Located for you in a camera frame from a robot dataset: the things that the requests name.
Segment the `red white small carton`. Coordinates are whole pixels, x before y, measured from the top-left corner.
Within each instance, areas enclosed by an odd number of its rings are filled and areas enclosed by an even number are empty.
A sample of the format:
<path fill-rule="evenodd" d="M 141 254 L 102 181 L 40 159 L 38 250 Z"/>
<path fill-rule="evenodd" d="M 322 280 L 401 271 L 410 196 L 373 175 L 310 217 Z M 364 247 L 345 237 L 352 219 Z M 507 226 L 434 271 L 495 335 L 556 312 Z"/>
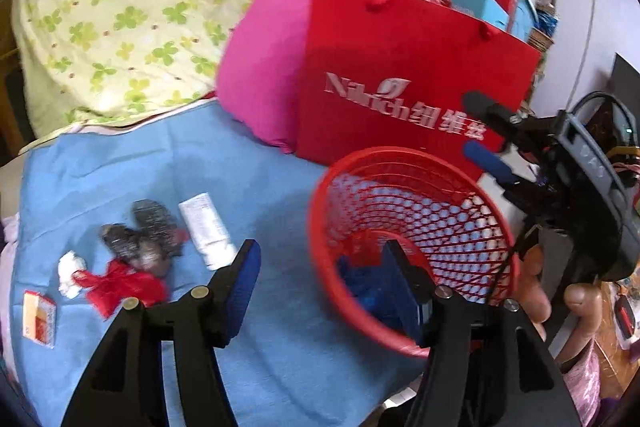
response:
<path fill-rule="evenodd" d="M 55 334 L 55 302 L 35 291 L 24 291 L 23 337 L 40 346 L 53 348 Z"/>

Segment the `white tissue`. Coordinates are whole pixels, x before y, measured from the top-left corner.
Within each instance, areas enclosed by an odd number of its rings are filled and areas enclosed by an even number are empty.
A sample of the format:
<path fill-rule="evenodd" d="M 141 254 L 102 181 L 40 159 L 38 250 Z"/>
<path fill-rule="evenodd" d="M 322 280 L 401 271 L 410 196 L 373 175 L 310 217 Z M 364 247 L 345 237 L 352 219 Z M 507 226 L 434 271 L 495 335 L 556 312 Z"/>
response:
<path fill-rule="evenodd" d="M 85 269 L 85 260 L 78 257 L 75 251 L 67 251 L 58 260 L 58 291 L 64 298 L 74 299 L 80 294 L 82 287 L 76 283 L 74 273 Z"/>

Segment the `black plastic bag trash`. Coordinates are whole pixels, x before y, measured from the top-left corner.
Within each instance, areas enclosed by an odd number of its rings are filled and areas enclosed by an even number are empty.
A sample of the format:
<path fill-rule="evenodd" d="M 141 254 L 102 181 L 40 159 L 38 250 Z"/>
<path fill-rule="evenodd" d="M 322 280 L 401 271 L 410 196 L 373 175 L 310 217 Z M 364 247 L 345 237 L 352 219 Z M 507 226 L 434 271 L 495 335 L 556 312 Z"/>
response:
<path fill-rule="evenodd" d="M 100 237 L 114 258 L 128 267 L 163 279 L 172 259 L 182 255 L 186 229 L 159 202 L 140 199 L 131 206 L 134 228 L 122 223 L 102 225 Z"/>

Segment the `white tube package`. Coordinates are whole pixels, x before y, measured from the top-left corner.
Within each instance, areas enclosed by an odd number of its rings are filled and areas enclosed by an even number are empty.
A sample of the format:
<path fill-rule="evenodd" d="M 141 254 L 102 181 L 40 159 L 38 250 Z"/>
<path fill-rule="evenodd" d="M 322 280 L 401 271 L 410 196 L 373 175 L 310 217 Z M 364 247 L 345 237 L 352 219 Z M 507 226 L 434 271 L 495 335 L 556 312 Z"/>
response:
<path fill-rule="evenodd" d="M 231 265 L 238 250 L 209 195 L 201 193 L 180 202 L 179 209 L 206 268 L 216 271 Z"/>

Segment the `red mesh trash basket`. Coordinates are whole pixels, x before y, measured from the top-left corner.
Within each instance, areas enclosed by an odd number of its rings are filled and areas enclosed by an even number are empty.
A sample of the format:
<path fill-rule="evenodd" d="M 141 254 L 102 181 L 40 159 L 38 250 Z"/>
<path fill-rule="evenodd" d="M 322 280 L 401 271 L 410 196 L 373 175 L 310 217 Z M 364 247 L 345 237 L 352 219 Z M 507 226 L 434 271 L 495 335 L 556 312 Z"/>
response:
<path fill-rule="evenodd" d="M 508 222 L 489 195 L 448 162 L 408 148 L 372 147 L 335 161 L 312 195 L 308 234 L 335 310 L 379 345 L 418 359 L 427 350 L 357 298 L 346 271 L 378 271 L 384 244 L 395 239 L 434 283 L 493 305 L 513 294 L 520 271 L 508 255 Z"/>

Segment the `light blue cardboard box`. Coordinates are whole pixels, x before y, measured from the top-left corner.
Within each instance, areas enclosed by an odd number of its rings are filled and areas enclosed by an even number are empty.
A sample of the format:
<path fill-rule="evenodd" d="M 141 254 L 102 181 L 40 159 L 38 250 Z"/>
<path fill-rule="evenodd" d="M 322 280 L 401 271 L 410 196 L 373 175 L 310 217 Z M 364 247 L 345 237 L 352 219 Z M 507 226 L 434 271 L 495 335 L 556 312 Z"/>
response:
<path fill-rule="evenodd" d="M 496 0 L 451 0 L 451 7 L 484 20 L 522 41 L 528 40 L 535 26 L 536 13 L 528 0 L 518 0 L 513 15 L 509 15 Z"/>

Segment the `red Nilrich shopping bag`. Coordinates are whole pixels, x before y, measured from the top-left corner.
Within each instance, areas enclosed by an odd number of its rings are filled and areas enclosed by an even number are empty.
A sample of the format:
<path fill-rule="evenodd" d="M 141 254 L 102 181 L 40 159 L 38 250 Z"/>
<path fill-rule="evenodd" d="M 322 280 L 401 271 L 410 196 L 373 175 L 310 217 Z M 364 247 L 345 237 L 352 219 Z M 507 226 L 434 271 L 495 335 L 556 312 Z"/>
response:
<path fill-rule="evenodd" d="M 369 147 L 409 147 L 478 180 L 464 144 L 495 152 L 502 140 L 462 96 L 518 109 L 538 60 L 524 41 L 432 2 L 311 0 L 295 153 L 329 166 Z"/>

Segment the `pink pillow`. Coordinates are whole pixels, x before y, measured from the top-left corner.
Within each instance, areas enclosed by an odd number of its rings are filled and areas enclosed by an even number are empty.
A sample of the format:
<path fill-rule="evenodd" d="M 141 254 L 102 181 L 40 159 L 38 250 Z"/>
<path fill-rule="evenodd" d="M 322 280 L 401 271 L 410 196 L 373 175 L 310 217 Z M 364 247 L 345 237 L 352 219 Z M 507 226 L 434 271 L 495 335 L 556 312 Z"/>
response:
<path fill-rule="evenodd" d="M 311 0 L 253 0 L 232 31 L 215 93 L 254 137 L 285 154 L 295 150 L 297 95 Z"/>

